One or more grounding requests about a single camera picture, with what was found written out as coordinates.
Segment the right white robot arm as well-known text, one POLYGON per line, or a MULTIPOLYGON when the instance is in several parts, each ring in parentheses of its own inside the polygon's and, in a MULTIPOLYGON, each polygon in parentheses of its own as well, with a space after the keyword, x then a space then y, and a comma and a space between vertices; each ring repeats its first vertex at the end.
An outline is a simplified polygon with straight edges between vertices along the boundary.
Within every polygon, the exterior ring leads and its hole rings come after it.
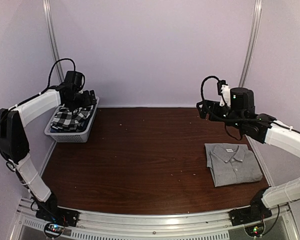
MULTIPOLYGON (((199 116, 214 122, 223 122, 239 130, 241 136, 280 148, 300 158, 300 132, 284 125, 265 113, 256 114, 254 101, 236 99, 225 103, 202 100, 196 104, 199 116)), ((258 220, 276 205, 300 200, 300 177, 276 187, 260 190, 246 210, 249 220, 258 220)))

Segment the black white plaid shirt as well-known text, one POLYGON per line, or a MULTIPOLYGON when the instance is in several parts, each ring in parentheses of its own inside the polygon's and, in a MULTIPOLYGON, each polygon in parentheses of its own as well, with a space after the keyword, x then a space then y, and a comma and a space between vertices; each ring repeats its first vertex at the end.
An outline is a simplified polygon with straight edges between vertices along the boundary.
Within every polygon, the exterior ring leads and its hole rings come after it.
POLYGON ((73 133, 83 132, 93 115, 95 106, 79 107, 70 111, 67 107, 60 107, 50 122, 50 128, 53 132, 73 133))

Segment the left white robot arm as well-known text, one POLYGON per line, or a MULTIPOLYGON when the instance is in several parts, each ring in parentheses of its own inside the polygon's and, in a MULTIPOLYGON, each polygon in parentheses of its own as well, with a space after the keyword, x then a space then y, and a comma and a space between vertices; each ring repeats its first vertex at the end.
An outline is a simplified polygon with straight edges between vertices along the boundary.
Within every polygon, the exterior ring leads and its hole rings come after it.
POLYGON ((99 97, 93 90, 75 92, 65 86, 52 86, 10 108, 0 109, 0 155, 8 169, 15 172, 43 213, 51 222, 62 218, 56 195, 44 183, 33 165, 25 127, 45 112, 60 105, 97 106, 99 97))

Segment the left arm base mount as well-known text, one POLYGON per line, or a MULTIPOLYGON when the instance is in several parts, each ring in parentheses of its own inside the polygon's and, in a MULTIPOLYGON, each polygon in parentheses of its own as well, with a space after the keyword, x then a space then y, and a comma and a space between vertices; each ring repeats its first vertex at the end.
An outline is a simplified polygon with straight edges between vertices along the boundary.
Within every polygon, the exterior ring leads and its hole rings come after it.
POLYGON ((46 210, 39 209, 36 212, 35 216, 38 219, 56 223, 64 227, 76 227, 79 219, 79 214, 80 213, 76 210, 59 207, 55 215, 48 213, 46 210))

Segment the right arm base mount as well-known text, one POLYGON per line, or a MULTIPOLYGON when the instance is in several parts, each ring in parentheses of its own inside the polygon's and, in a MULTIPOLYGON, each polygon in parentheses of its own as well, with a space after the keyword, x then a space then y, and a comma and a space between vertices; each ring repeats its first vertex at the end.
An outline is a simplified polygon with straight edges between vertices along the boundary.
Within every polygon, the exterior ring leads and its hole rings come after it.
POLYGON ((236 208, 229 213, 232 226, 246 225, 253 222, 262 221, 272 216, 270 209, 253 204, 244 208, 236 208))

